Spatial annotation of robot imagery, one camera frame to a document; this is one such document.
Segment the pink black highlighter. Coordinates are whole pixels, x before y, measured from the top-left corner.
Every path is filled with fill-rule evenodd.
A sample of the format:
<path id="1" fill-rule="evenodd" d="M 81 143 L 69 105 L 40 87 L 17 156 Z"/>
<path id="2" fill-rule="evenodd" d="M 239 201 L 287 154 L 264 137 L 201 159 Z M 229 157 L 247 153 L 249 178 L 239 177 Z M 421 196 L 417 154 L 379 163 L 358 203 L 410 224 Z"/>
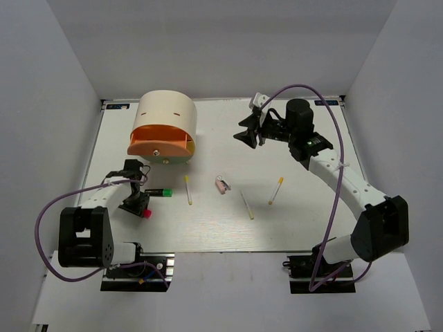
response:
<path id="1" fill-rule="evenodd" d="M 151 215 L 152 215 L 152 211 L 151 211 L 151 210 L 149 210 L 149 209 L 145 209 L 145 210 L 143 211 L 143 217 L 144 217 L 145 219 L 150 218 Z"/>

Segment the green black highlighter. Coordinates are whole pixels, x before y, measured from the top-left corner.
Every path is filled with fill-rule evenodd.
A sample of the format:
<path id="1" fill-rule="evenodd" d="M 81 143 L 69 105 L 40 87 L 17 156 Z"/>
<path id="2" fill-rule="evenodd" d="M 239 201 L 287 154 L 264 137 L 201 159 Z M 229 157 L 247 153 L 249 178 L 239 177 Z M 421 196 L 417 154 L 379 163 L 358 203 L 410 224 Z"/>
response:
<path id="1" fill-rule="evenodd" d="M 171 197 L 172 189 L 166 189 L 166 188 L 148 189 L 145 190 L 145 193 L 149 194 L 151 197 Z"/>

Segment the orange organizer drawer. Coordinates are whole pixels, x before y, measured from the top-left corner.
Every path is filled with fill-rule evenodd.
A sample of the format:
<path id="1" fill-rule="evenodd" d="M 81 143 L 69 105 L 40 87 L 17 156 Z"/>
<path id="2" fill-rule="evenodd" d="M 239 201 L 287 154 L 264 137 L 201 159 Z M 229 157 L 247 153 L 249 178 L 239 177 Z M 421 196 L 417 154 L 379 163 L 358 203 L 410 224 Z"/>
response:
<path id="1" fill-rule="evenodd" d="M 143 125 L 130 136 L 127 154 L 143 158 L 184 157 L 187 161 L 195 153 L 195 142 L 186 131 L 164 124 Z"/>

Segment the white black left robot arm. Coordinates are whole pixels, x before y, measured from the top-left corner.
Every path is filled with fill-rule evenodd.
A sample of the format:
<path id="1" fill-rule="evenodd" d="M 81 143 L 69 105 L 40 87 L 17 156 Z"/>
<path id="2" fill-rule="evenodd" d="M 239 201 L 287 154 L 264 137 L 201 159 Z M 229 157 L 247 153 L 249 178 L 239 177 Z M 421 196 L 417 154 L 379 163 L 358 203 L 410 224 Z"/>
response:
<path id="1" fill-rule="evenodd" d="M 141 190 L 147 180 L 143 163 L 127 159 L 120 171 L 107 174 L 87 201 L 66 207 L 60 215 L 58 259 L 61 266 L 109 268 L 122 265 L 132 276 L 145 271 L 140 244 L 115 242 L 110 216 L 118 209 L 143 218 L 150 201 Z"/>

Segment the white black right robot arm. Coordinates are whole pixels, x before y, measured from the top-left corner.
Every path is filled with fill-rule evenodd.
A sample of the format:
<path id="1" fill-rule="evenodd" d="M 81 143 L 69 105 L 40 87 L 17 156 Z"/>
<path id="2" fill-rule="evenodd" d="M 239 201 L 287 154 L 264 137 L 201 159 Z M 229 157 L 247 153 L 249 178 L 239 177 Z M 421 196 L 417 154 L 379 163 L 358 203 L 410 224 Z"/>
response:
<path id="1" fill-rule="evenodd" d="M 315 132 L 308 101 L 288 101 L 285 117 L 265 109 L 267 101 L 260 93 L 252 98 L 250 116 L 239 122 L 245 131 L 235 134 L 235 139 L 251 148 L 267 139 L 287 143 L 292 157 L 333 189 L 356 219 L 351 234 L 328 241 L 324 251 L 314 256 L 313 269 L 327 276 L 343 261 L 373 262 L 405 246 L 409 242 L 407 202 L 385 195 L 340 161 L 332 143 Z"/>

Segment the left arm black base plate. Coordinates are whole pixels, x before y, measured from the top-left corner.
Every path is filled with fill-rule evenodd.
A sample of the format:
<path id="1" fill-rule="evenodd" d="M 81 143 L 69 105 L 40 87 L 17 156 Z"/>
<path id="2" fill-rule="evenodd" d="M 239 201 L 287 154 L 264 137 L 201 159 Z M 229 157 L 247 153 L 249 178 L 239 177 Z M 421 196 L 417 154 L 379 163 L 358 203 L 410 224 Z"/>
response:
<path id="1" fill-rule="evenodd" d="M 172 282 L 174 253 L 141 253 L 136 266 L 104 271 L 102 292 L 165 293 Z"/>

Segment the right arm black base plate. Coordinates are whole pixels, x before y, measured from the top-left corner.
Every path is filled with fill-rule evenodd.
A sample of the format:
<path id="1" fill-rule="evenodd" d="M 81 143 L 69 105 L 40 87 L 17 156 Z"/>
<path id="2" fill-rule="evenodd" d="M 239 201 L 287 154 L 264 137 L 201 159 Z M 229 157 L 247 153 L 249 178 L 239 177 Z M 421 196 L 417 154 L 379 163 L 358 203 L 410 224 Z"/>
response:
<path id="1" fill-rule="evenodd" d="M 309 283 L 314 271 L 315 262 L 316 258 L 313 254 L 287 256 L 282 262 L 282 267 L 289 273 L 291 294 L 345 294 L 356 292 L 353 283 L 354 274 L 350 264 L 342 268 L 336 275 L 330 276 L 314 292 L 311 292 L 309 290 Z M 324 278 L 331 275 L 343 265 L 343 262 L 329 265 L 322 261 L 314 280 L 314 285 L 321 282 Z"/>

